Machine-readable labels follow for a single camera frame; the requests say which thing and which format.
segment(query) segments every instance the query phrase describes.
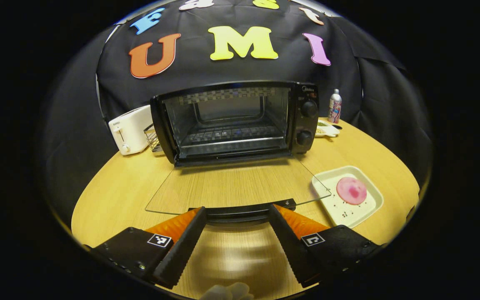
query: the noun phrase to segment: letter cutout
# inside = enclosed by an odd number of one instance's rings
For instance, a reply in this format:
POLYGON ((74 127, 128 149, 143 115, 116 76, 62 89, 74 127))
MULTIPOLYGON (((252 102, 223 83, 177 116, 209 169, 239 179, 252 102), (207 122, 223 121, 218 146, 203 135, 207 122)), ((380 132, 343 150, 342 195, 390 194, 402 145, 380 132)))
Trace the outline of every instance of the letter cutout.
POLYGON ((208 29, 214 34, 215 51, 210 55, 212 60, 231 59, 234 53, 229 51, 229 45, 240 57, 246 57, 253 45, 251 56, 254 58, 277 59, 279 55, 273 50, 270 41, 269 28, 253 26, 244 36, 230 26, 217 26, 208 29))
POLYGON ((192 8, 207 8, 209 6, 214 5, 212 0, 190 0, 185 2, 181 7, 179 7, 180 11, 191 10, 192 8))
POLYGON ((153 65, 147 64, 147 52, 153 45, 152 42, 146 42, 131 50, 129 52, 131 56, 131 74, 136 78, 148 78, 168 69, 175 59, 175 42, 180 36, 180 33, 175 33, 158 40, 159 43, 162 43, 162 59, 153 65))
POLYGON ((313 13, 312 10, 309 10, 308 8, 304 8, 304 7, 303 7, 303 8, 300 7, 299 9, 301 9, 302 11, 304 11, 305 14, 307 14, 307 17, 308 17, 312 22, 314 22, 314 23, 316 23, 316 24, 319 24, 319 25, 323 25, 323 22, 318 19, 319 16, 318 16, 317 14, 313 13))
POLYGON ((130 27, 135 26, 138 29, 137 35, 141 34, 142 32, 146 31, 149 28, 152 28, 154 25, 158 23, 158 19, 160 18, 160 16, 162 16, 160 12, 165 9, 166 8, 159 8, 158 10, 148 13, 138 21, 132 23, 130 27))
POLYGON ((260 8, 270 8, 272 10, 279 8, 279 5, 275 0, 253 0, 253 4, 259 6, 260 8))
POLYGON ((319 65, 330 66, 331 61, 329 61, 329 59, 327 59, 325 56, 322 38, 309 33, 304 33, 303 36, 307 38, 308 42, 310 43, 310 47, 312 48, 312 57, 310 57, 310 59, 319 65))

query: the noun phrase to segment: orange letter u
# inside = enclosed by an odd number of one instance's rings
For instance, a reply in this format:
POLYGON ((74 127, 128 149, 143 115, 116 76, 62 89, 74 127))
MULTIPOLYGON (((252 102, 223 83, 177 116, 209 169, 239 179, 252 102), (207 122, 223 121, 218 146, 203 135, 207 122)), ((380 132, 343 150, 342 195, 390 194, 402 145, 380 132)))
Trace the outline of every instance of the orange letter u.
POLYGON ((175 59, 175 42, 180 36, 181 34, 175 33, 158 40, 162 44, 162 59, 153 65, 147 64, 147 51, 153 45, 152 42, 131 50, 131 74, 136 78, 148 78, 168 69, 175 59))

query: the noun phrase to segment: toaster knob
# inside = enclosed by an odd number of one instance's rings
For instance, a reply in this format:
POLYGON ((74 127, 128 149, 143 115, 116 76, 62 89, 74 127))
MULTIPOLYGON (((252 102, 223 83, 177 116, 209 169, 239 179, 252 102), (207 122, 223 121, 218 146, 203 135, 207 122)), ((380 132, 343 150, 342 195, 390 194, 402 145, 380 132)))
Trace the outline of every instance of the toaster knob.
POLYGON ((307 101, 301 106, 301 114, 308 118, 314 118, 318 114, 318 106, 314 101, 307 101))
POLYGON ((301 131, 297 134, 297 143, 301 146, 310 145, 312 144, 313 138, 312 133, 310 131, 301 131))

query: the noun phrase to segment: white square plate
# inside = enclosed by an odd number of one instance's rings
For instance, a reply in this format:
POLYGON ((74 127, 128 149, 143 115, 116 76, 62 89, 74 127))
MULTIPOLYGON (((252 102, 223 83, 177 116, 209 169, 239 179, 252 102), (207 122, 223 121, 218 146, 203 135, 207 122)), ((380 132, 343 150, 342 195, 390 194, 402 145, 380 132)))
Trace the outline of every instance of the white square plate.
POLYGON ((331 123, 323 120, 318 120, 318 122, 324 123, 325 126, 316 127, 315 137, 319 138, 327 135, 328 137, 334 138, 340 134, 340 131, 336 127, 331 125, 331 123))
POLYGON ((352 165, 316 174, 312 178, 312 185, 319 195, 326 193, 326 188, 331 190, 332 195, 322 199, 322 205, 334 224, 345 225, 349 228, 368 219, 383 206, 385 201, 373 182, 360 169, 352 165), (339 197, 337 183, 343 177, 356 178, 366 185, 366 199, 363 203, 351 205, 339 197))

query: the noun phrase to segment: yellow letter m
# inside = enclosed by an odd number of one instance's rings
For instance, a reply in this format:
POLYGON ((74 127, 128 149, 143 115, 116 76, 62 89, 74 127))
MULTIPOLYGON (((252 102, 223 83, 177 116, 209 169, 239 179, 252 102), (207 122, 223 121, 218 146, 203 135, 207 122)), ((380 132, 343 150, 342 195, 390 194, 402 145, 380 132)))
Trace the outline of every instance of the yellow letter m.
POLYGON ((210 55, 212 60, 231 59, 234 53, 229 51, 229 45, 240 55, 245 57, 253 45, 251 56, 254 58, 276 59, 278 54, 273 51, 270 41, 269 28, 253 26, 244 36, 230 26, 217 26, 208 29, 214 34, 215 51, 210 55))

